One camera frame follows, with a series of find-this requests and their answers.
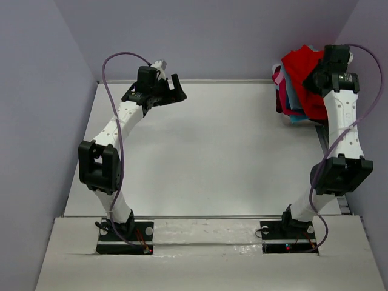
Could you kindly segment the red t shirt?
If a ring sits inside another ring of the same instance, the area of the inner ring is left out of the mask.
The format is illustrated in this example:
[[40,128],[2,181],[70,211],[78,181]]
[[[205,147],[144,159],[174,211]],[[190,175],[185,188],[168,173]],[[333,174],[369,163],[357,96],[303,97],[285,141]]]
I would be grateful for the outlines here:
[[302,113],[309,119],[325,121],[327,111],[321,95],[307,90],[303,82],[323,57],[323,51],[317,51],[308,45],[292,50],[282,57],[287,101],[290,109]]

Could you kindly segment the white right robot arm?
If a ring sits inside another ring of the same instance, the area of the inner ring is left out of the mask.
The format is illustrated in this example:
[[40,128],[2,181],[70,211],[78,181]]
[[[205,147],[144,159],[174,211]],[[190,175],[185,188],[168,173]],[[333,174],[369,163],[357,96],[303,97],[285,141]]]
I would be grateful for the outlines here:
[[326,45],[313,55],[298,82],[319,97],[327,113],[329,148],[310,173],[310,190],[289,205],[279,222],[280,233],[292,238],[312,228],[314,216],[329,202],[353,192],[372,172],[358,138],[356,104],[358,75],[347,72],[352,61],[349,45]]

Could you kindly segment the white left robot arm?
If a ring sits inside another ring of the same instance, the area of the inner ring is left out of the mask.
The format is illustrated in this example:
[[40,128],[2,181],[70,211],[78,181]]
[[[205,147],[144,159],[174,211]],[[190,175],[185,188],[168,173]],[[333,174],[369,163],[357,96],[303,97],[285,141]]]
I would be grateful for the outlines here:
[[100,227],[120,239],[133,235],[135,222],[121,188],[124,180],[124,141],[153,108],[186,100],[178,75],[166,77],[165,60],[138,69],[137,79],[113,105],[113,117],[90,141],[78,147],[79,180],[99,198],[107,222]]

